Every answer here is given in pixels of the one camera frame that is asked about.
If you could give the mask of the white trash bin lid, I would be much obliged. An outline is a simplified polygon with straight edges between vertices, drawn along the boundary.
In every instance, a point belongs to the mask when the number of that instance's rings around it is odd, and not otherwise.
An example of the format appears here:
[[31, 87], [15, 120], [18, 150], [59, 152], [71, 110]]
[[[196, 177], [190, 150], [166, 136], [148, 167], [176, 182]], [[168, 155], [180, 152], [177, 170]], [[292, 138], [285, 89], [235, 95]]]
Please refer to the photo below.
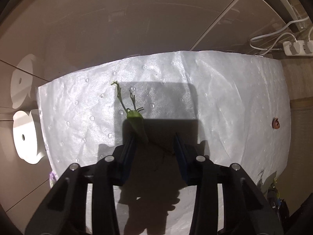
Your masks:
[[46, 156], [38, 109], [13, 115], [13, 139], [17, 155], [35, 165]]

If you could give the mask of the white padded table cloth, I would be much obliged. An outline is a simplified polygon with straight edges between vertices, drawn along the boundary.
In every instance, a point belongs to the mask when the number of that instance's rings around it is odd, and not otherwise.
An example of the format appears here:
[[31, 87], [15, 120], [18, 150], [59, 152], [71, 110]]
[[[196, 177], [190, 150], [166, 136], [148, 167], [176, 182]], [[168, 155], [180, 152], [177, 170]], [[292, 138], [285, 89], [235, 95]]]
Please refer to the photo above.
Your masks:
[[[148, 146], [114, 187], [122, 234], [187, 234], [196, 188], [184, 184], [172, 153], [178, 133], [219, 165], [237, 162], [263, 192], [285, 169], [291, 138], [282, 63], [235, 53], [168, 52], [112, 61], [38, 88], [41, 128], [53, 172], [92, 165], [130, 134], [117, 99], [143, 107]], [[280, 128], [272, 128], [279, 119]]]

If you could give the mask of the white power strip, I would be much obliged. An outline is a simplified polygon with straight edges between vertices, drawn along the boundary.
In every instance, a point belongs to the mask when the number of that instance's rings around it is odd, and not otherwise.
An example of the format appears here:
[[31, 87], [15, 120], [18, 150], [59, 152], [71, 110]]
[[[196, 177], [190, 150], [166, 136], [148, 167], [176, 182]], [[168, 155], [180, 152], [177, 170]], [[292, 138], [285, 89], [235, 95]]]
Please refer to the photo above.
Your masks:
[[312, 57], [313, 43], [312, 40], [299, 40], [295, 42], [285, 41], [283, 49], [286, 56], [290, 57]]

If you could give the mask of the small brown peel scrap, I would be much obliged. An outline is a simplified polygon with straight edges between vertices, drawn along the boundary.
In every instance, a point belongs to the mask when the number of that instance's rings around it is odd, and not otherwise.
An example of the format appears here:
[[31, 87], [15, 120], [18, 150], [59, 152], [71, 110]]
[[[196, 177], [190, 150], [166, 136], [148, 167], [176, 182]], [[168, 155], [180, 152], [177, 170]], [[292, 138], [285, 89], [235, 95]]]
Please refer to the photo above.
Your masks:
[[279, 119], [277, 117], [273, 118], [273, 120], [272, 120], [272, 128], [273, 129], [279, 129], [280, 128]]

